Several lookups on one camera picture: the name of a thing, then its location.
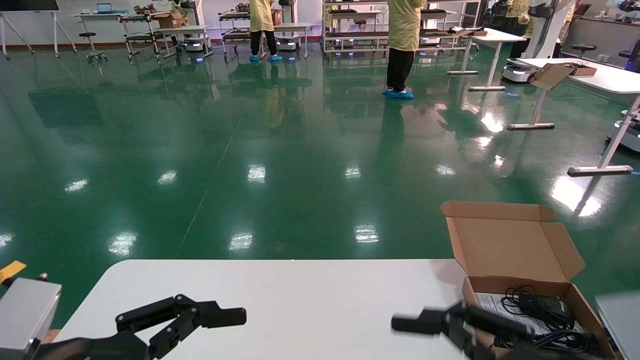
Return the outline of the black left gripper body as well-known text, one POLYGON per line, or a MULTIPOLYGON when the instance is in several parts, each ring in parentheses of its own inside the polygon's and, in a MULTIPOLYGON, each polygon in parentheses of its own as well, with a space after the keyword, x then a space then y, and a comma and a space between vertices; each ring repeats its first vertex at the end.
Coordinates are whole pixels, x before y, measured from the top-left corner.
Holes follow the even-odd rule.
POLYGON ((41 345, 34 360, 150 360, 147 344, 132 332, 110 337, 76 337, 41 345))

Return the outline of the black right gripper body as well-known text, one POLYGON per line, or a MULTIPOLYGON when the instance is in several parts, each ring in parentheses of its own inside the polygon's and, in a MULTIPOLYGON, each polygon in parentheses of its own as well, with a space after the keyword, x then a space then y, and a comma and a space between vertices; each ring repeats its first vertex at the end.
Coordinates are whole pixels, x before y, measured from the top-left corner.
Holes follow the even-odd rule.
POLYGON ((590 355, 540 350, 532 346, 520 346, 496 355, 491 348, 483 345, 477 346, 477 358, 478 360, 595 360, 595 357, 590 355))

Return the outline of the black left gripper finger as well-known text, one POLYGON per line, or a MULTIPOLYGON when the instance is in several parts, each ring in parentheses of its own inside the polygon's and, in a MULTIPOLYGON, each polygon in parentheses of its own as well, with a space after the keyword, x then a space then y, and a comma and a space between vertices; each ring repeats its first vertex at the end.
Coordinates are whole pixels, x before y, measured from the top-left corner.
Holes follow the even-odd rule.
POLYGON ((247 322, 243 307, 222 309, 217 301, 194 301, 184 294, 155 301, 116 316, 118 332, 133 334, 166 323, 150 338, 149 356, 160 360, 198 328, 242 326, 247 322))

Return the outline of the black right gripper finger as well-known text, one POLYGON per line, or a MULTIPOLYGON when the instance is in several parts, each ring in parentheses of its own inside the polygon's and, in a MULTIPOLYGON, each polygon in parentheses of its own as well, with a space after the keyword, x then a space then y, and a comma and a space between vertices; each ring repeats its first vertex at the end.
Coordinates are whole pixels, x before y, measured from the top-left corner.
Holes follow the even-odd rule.
POLYGON ((396 314, 391 317, 391 328, 396 332, 430 337, 444 335, 468 360, 478 360, 478 346, 489 347, 478 340, 477 330, 510 341, 511 349, 533 347, 529 344, 533 333, 525 325, 476 306, 466 305, 464 301, 455 303, 448 309, 424 308, 417 317, 396 314))

